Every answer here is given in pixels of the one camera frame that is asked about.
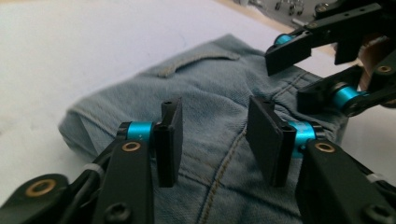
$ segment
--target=folded denim garment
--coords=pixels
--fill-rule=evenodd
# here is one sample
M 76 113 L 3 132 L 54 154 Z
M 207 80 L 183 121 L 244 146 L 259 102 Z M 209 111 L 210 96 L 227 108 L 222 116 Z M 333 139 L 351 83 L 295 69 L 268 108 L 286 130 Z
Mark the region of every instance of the folded denim garment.
M 317 80 L 298 67 L 268 77 L 264 53 L 226 35 L 80 100 L 59 130 L 67 145 L 91 160 L 122 122 L 160 121 L 161 102 L 182 97 L 179 180 L 160 189 L 153 172 L 155 221 L 301 223 L 294 199 L 301 160 L 292 160 L 284 188 L 264 184 L 245 138 L 248 102 L 251 95 L 272 100 L 282 119 L 315 121 L 339 143 L 347 126 L 341 113 L 329 107 L 307 116 L 296 109 L 297 90 Z

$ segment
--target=blue metallic cylinder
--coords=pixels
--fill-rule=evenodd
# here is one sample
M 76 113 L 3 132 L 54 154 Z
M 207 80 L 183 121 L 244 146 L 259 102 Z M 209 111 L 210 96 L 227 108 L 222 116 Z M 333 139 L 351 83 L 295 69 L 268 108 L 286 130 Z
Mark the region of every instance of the blue metallic cylinder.
M 293 39 L 292 35 L 280 35 L 276 38 L 275 40 L 275 44 L 276 45 L 282 45 L 285 43 L 288 43 L 289 41 L 291 41 Z
M 131 122 L 126 138 L 144 141 L 149 146 L 152 125 L 152 122 Z
M 303 154 L 299 151 L 299 148 L 304 148 L 308 140 L 317 138 L 315 130 L 309 122 L 288 121 L 288 123 L 297 131 L 292 157 L 302 158 Z
M 363 92 L 356 91 L 350 86 L 345 86 L 335 93 L 332 102 L 341 110 L 348 101 L 363 94 Z

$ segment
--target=cable tie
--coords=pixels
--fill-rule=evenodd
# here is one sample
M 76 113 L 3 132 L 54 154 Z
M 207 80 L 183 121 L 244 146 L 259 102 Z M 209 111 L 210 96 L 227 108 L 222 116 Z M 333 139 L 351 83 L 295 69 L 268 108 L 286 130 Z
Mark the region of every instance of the cable tie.
M 367 179 L 370 181 L 370 183 L 374 183 L 376 181 L 387 181 L 387 178 L 384 175 L 381 174 L 370 174 L 366 176 Z
M 102 169 L 102 167 L 96 163 L 88 163 L 86 165 L 84 165 L 84 171 L 85 170 L 91 170 L 91 171 L 95 171 L 98 175 L 100 180 L 102 181 L 102 179 L 105 176 L 105 171 Z

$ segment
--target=white table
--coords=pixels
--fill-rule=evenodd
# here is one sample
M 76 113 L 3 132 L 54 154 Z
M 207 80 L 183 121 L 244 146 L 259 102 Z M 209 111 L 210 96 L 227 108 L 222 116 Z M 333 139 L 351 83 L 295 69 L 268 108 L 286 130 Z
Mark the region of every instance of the white table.
M 288 30 L 227 1 L 0 0 L 0 203 L 39 175 L 73 181 L 86 163 L 57 126 L 82 96 L 226 34 L 266 50 Z M 314 51 L 299 65 L 328 76 L 345 66 Z M 396 183 L 395 111 L 350 120 L 343 147 Z

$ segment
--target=denim fabric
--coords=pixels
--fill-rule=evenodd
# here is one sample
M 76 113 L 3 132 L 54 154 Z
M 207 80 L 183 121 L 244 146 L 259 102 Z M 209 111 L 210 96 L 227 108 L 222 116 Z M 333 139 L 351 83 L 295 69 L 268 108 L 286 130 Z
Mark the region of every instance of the denim fabric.
M 316 80 L 292 67 L 268 77 L 264 53 L 231 35 L 203 44 L 137 77 L 82 99 L 60 125 L 65 142 L 90 160 L 113 140 L 124 121 L 161 120 L 161 102 L 182 97 L 184 142 L 179 181 L 159 189 L 152 166 L 157 223 L 300 223 L 294 189 L 301 160 L 286 187 L 265 186 L 245 138 L 250 95 L 276 103 L 284 120 L 321 124 L 341 140 L 347 118 L 330 107 L 307 116 L 296 91 Z

